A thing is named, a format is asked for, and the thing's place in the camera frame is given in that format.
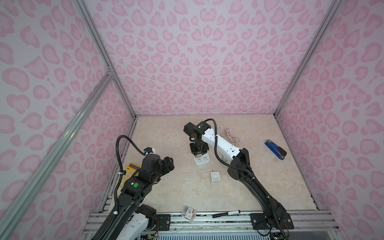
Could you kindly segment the white charger plug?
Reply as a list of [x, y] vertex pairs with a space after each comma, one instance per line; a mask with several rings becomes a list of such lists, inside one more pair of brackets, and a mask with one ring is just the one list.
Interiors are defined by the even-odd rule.
[[221, 182], [221, 174], [219, 171], [212, 171], [211, 174], [211, 182], [212, 183], [219, 183]]

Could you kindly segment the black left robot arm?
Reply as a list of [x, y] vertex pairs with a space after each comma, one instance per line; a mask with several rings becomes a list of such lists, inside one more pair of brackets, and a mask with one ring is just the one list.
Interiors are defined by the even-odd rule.
[[[128, 142], [144, 156], [142, 165], [124, 182], [121, 193], [118, 189], [126, 171], [123, 168], [120, 155], [120, 140]], [[92, 237], [93, 240], [136, 240], [145, 230], [154, 230], [159, 224], [157, 210], [143, 205], [145, 197], [152, 191], [161, 177], [175, 169], [174, 160], [170, 157], [162, 159], [152, 148], [141, 151], [126, 135], [116, 140], [116, 155], [120, 171], [118, 183], [114, 189], [114, 209]]]

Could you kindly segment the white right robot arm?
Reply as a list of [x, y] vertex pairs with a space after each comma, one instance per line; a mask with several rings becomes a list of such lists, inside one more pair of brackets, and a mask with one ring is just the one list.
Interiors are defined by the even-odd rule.
[[264, 213], [263, 224], [270, 229], [277, 229], [284, 240], [289, 239], [289, 221], [291, 216], [260, 183], [251, 167], [249, 151], [239, 149], [222, 138], [217, 131], [218, 125], [212, 118], [197, 125], [189, 122], [184, 126], [184, 133], [189, 136], [190, 148], [194, 156], [204, 155], [213, 147], [216, 159], [228, 168], [229, 176], [241, 182], [255, 197]]

